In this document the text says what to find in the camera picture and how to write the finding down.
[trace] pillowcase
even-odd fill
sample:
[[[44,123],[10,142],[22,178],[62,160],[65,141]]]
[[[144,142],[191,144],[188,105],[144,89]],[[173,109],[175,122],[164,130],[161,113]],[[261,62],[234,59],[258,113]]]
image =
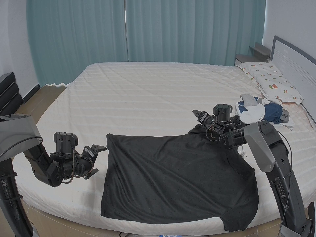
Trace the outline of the pillowcase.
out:
[[[245,62],[237,65],[254,81],[267,98],[277,98],[282,102],[301,103],[303,97],[280,70],[271,62]]]

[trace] white bedsheet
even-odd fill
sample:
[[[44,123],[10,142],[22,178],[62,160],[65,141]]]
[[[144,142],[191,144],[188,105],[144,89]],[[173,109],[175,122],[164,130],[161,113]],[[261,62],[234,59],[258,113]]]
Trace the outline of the white bedsheet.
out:
[[[56,149],[55,132],[72,132],[85,145],[106,146],[106,134],[169,136],[187,133],[197,124],[192,110],[212,113],[214,105],[234,106],[240,94],[261,96],[255,83],[237,67],[184,63],[99,63],[86,68],[47,109],[37,123],[48,153]],[[304,206],[316,199],[316,132],[303,108],[284,104],[293,118],[294,130],[278,127],[293,150],[293,170]],[[260,172],[247,145],[247,162],[255,168],[259,207],[249,227],[279,217],[277,204],[265,173]],[[108,153],[101,152],[89,180],[52,188],[38,181],[23,154],[13,165],[19,192],[26,203],[47,213],[84,225],[125,233],[160,235],[211,235],[224,232],[221,219],[186,223],[144,224],[100,216]]]

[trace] bed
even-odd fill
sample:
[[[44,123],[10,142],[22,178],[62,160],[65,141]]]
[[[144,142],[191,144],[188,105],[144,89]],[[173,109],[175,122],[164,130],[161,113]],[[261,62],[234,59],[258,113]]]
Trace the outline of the bed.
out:
[[[274,40],[272,61],[291,80],[305,100],[303,105],[285,103],[295,122],[291,131],[277,129],[286,136],[293,151],[293,170],[304,206],[316,200],[316,61],[305,57],[289,43]],[[298,81],[299,71],[303,81]],[[193,109],[211,112],[214,105],[234,106],[240,94],[262,96],[260,90],[238,67],[185,63],[124,62],[88,66],[46,110],[37,123],[48,153],[56,150],[55,132],[72,132],[79,138],[76,150],[85,145],[106,146],[106,134],[171,136],[187,133],[196,124]],[[279,218],[279,211],[265,173],[259,170],[247,145],[245,160],[255,168],[259,207],[249,227]],[[14,158],[19,192],[29,205],[77,223],[141,235],[212,235],[223,233],[220,218],[186,223],[144,224],[100,216],[101,197],[107,171],[107,151],[99,154],[99,172],[89,180],[52,188],[38,181],[23,154]]]

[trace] pillow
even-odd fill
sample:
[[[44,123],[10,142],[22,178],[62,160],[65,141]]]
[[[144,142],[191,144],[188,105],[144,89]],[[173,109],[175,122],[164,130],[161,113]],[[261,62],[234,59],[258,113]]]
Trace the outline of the pillow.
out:
[[[267,98],[277,98],[282,102],[301,103],[303,97],[280,70],[271,62],[245,62],[237,65],[254,81]]]

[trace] white headboard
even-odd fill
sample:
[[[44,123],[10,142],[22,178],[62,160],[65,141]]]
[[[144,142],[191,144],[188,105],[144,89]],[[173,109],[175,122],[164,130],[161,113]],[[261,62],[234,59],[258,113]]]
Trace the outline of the white headboard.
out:
[[[316,120],[316,59],[274,36],[270,60],[304,97],[302,105]]]

